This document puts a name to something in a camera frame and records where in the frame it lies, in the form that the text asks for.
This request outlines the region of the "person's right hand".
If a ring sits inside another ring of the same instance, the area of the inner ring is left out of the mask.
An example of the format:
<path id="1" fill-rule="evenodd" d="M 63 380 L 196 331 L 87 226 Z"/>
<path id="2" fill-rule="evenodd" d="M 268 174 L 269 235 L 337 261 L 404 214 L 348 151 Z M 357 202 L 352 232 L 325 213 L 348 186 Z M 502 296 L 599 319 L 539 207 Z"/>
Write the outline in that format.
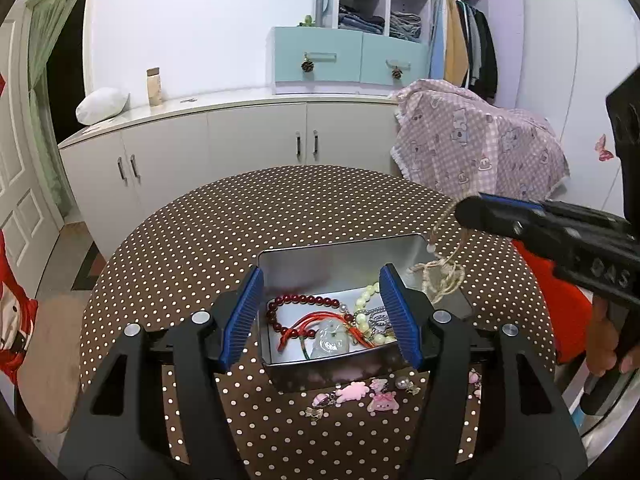
<path id="1" fill-rule="evenodd" d="M 626 374 L 639 367 L 638 346 L 631 349 L 623 359 L 618 359 L 615 350 L 619 339 L 618 331 L 608 318 L 608 300 L 594 296 L 586 342 L 586 361 L 591 374 L 602 377 L 615 365 L 618 366 L 620 374 Z"/>

